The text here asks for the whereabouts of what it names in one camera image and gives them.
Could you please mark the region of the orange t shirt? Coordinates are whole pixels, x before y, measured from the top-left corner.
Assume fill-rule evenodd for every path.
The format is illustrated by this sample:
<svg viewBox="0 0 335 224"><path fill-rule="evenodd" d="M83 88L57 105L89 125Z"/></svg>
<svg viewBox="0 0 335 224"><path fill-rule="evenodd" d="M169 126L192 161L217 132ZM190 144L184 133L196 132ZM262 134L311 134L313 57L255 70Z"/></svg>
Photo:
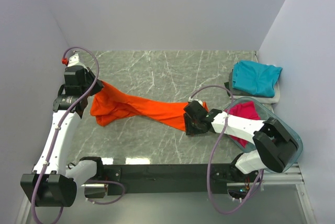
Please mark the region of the orange t shirt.
<svg viewBox="0 0 335 224"><path fill-rule="evenodd" d="M90 114L100 126L106 126L119 119L133 116L145 116L157 122L185 131L183 103L167 103L132 96L121 92L107 82L94 96Z"/></svg>

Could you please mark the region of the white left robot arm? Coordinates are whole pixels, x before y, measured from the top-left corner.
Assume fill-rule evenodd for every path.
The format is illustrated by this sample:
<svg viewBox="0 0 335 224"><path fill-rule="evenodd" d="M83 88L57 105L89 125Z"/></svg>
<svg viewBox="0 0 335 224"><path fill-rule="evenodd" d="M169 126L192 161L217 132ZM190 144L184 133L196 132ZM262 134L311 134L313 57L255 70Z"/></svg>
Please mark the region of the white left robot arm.
<svg viewBox="0 0 335 224"><path fill-rule="evenodd" d="M100 92L102 82L83 65L68 65L53 102L52 125L40 159L20 185L36 207L70 207L77 189L86 181L99 183L105 176L100 157L84 157L67 171L67 158L74 133L83 117L88 97Z"/></svg>

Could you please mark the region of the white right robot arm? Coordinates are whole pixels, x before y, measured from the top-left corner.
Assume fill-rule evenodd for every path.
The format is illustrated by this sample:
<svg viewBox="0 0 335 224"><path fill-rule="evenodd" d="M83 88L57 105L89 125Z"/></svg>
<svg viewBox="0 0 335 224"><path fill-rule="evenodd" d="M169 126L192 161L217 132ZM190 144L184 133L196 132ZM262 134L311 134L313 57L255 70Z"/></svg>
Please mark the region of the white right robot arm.
<svg viewBox="0 0 335 224"><path fill-rule="evenodd" d="M224 133L251 146L227 165L222 175L227 182L242 182L259 170L283 173L302 153L300 136L275 115L266 120L246 119L233 115L231 109L207 111L195 100L184 111L187 135Z"/></svg>

